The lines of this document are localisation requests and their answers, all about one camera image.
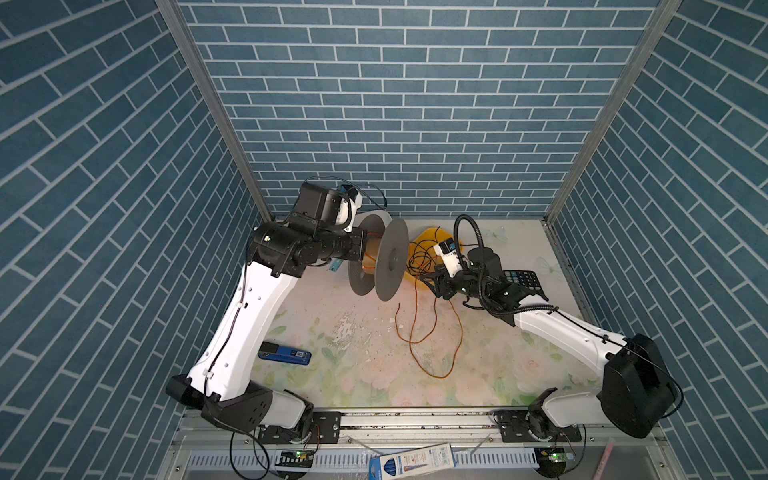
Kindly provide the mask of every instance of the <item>table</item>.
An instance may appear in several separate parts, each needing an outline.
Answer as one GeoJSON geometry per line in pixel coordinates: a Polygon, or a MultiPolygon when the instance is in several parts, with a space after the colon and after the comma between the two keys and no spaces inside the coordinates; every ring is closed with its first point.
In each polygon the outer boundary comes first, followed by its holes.
{"type": "MultiPolygon", "coordinates": [[[[452,232],[450,219],[407,220],[409,236],[427,227],[452,232]]],[[[550,302],[581,317],[538,220],[479,220],[487,247],[507,270],[534,270],[550,302]]],[[[466,222],[459,233],[474,243],[466,222]]],[[[435,323],[434,333],[413,345],[425,369],[437,376],[455,367],[446,379],[425,374],[415,363],[407,342],[414,321],[415,287],[403,280],[397,294],[382,302],[375,292],[357,296],[349,287],[346,264],[338,271],[308,268],[275,316],[266,339],[309,350],[308,366],[257,359],[251,379],[272,389],[288,389],[315,406],[514,406],[527,405],[550,387],[569,389],[593,383],[594,373],[557,346],[486,312],[467,309],[464,298],[451,304],[437,300],[418,283],[418,314],[413,339],[421,339],[435,323]]]]}

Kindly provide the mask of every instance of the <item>metal corner post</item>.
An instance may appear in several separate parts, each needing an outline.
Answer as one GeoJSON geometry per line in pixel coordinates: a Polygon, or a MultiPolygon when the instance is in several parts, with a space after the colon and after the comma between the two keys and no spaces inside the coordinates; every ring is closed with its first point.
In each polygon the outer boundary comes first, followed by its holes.
{"type": "Polygon", "coordinates": [[[211,79],[203,57],[197,49],[197,44],[192,37],[192,31],[187,25],[187,21],[184,20],[181,7],[177,0],[155,0],[155,3],[157,3],[157,7],[160,9],[163,20],[168,25],[170,35],[176,41],[176,46],[179,48],[181,56],[190,69],[197,88],[203,95],[210,114],[219,128],[224,143],[227,144],[227,148],[229,148],[232,154],[232,159],[235,165],[237,165],[237,170],[243,177],[248,191],[251,197],[253,197],[253,201],[256,203],[264,220],[272,220],[273,216],[270,212],[270,207],[261,193],[259,183],[253,175],[253,170],[250,167],[243,145],[240,144],[240,140],[237,138],[234,126],[214,86],[214,81],[211,79]]]}
{"type": "Polygon", "coordinates": [[[581,149],[576,155],[571,169],[565,175],[560,189],[549,205],[544,215],[547,223],[552,224],[563,209],[568,196],[576,187],[579,177],[581,177],[581,174],[584,173],[584,170],[592,160],[592,155],[594,155],[598,145],[608,132],[608,128],[614,121],[616,113],[618,113],[619,108],[624,103],[624,99],[629,95],[632,85],[634,85],[637,77],[640,76],[645,62],[648,61],[650,54],[656,48],[656,44],[661,39],[661,35],[669,25],[675,12],[677,12],[680,3],[681,0],[659,0],[659,4],[650,16],[645,31],[643,31],[643,35],[637,43],[637,47],[632,50],[624,70],[621,72],[618,80],[616,80],[616,85],[605,102],[605,106],[603,106],[598,118],[594,121],[592,130],[584,139],[584,143],[581,145],[581,149]]]}

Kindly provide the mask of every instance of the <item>black mounting plate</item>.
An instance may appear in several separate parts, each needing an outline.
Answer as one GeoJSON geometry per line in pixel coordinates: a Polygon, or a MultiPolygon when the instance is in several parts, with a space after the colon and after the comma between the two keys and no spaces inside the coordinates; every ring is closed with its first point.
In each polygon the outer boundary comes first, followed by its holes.
{"type": "MultiPolygon", "coordinates": [[[[499,425],[504,443],[517,442],[551,442],[552,440],[537,439],[531,434],[531,426],[528,424],[526,416],[527,409],[520,410],[496,410],[494,419],[499,425]]],[[[572,443],[581,441],[581,430],[577,426],[568,426],[560,429],[558,433],[558,442],[572,443]]]]}
{"type": "MultiPolygon", "coordinates": [[[[305,441],[308,449],[317,445],[317,432],[320,432],[320,443],[339,443],[341,428],[341,412],[313,412],[310,436],[305,441]]],[[[270,425],[259,432],[259,441],[264,445],[285,445],[290,443],[282,427],[270,425]]]]}

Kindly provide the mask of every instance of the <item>blue brick wall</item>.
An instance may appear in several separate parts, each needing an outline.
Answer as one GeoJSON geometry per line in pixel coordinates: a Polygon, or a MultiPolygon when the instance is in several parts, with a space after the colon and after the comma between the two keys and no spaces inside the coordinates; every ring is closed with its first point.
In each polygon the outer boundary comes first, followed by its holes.
{"type": "Polygon", "coordinates": [[[554,228],[604,327],[662,347],[691,478],[768,478],[768,2],[684,0],[554,228]]]}
{"type": "Polygon", "coordinates": [[[540,217],[657,0],[181,3],[276,213],[332,174],[398,214],[540,217]]]}
{"type": "Polygon", "coordinates": [[[145,478],[257,213],[152,0],[0,2],[0,478],[145,478]]]}

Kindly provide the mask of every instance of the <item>floral tablecloth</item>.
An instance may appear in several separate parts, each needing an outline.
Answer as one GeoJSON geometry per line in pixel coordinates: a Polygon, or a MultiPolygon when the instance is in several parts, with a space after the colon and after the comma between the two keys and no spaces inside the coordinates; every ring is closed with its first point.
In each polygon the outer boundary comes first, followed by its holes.
{"type": "MultiPolygon", "coordinates": [[[[538,265],[531,270],[537,271],[542,284],[545,277],[549,283],[564,283],[554,254],[531,260],[538,265]]],[[[257,359],[251,378],[273,389],[291,390],[315,406],[332,408],[527,405],[551,387],[594,384],[594,374],[573,356],[485,312],[467,309],[455,297],[462,338],[449,302],[435,303],[425,286],[419,284],[418,289],[413,339],[421,339],[434,325],[433,306],[438,315],[434,333],[413,346],[422,365],[434,375],[445,375],[462,339],[447,379],[426,375],[411,357],[408,343],[396,334],[399,329],[409,337],[415,309],[413,282],[404,280],[386,303],[374,292],[357,296],[349,288],[346,265],[336,272],[307,269],[266,336],[309,350],[310,364],[257,359]]]]}

